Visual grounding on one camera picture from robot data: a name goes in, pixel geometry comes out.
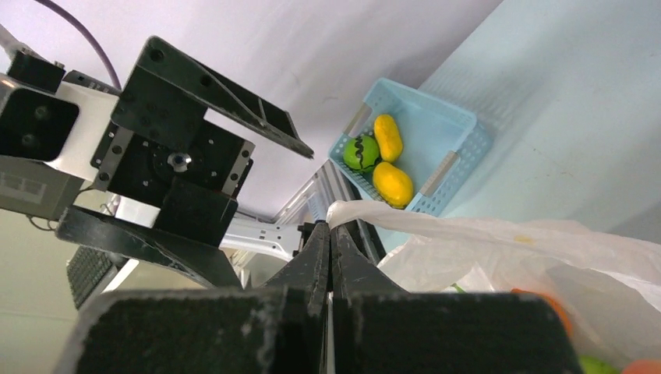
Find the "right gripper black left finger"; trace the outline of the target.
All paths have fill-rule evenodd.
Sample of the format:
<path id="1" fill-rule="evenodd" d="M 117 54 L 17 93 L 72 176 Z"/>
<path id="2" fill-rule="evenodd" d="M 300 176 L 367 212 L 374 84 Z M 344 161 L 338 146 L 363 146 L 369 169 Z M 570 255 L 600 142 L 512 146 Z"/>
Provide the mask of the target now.
<path id="1" fill-rule="evenodd" d="M 114 291 L 81 313 L 57 373 L 323 373 L 331 233 L 263 286 Z"/>

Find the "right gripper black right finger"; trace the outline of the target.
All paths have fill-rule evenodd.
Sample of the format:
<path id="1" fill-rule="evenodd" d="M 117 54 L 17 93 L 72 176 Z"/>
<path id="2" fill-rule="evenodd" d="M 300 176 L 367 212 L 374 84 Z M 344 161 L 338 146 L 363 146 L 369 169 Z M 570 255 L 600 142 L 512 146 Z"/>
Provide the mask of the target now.
<path id="1" fill-rule="evenodd" d="M 338 373 L 579 373 L 560 317 L 531 294 L 409 292 L 330 233 Z"/>

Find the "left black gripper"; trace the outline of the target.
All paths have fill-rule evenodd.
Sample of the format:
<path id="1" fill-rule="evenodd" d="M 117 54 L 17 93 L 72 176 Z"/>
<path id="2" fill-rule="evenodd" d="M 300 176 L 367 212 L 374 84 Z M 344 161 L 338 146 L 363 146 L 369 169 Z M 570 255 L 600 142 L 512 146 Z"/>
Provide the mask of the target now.
<path id="1" fill-rule="evenodd" d="M 152 228 L 71 206 L 55 236 L 152 263 L 206 288 L 240 288 L 227 256 L 214 246 L 238 209 L 255 146 L 203 122 L 209 110 L 313 158 L 287 111 L 152 36 L 111 113 L 114 124 L 90 159 L 98 189 L 157 208 Z M 126 129 L 136 135 L 127 137 Z"/>

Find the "white plastic bag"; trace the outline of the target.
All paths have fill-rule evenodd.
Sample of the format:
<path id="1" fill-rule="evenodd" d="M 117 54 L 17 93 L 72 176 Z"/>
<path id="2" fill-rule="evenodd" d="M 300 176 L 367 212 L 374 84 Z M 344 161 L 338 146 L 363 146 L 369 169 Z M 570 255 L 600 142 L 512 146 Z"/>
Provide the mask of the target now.
<path id="1" fill-rule="evenodd" d="M 407 291 L 528 291 L 552 298 L 578 352 L 618 368 L 660 357 L 660 247 L 574 221 L 522 224 L 437 218 L 374 201 L 337 201 L 335 228 L 355 219 L 408 234 L 379 269 Z"/>

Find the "fake peach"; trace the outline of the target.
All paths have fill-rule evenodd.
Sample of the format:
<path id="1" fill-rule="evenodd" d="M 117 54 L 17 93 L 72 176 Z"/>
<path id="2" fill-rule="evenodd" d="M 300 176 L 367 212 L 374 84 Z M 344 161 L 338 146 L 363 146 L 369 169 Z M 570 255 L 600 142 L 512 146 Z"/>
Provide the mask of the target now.
<path id="1" fill-rule="evenodd" d="M 661 374 L 660 359 L 640 359 L 627 365 L 621 374 Z"/>

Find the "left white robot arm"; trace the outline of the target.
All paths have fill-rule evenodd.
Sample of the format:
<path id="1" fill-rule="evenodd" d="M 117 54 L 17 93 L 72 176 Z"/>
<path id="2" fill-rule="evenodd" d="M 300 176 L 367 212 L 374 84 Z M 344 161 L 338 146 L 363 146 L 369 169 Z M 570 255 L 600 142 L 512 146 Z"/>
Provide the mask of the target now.
<path id="1" fill-rule="evenodd" d="M 59 221 L 59 239 L 168 268 L 206 287 L 244 285 L 227 248 L 291 259 L 301 238 L 296 227 L 235 217 L 255 146 L 205 118 L 215 111 L 310 158 L 287 111 L 160 37 L 147 40 L 110 104 L 110 111 L 91 106 L 101 124 L 90 139 L 92 186 L 154 212 L 126 219 L 72 206 Z"/>

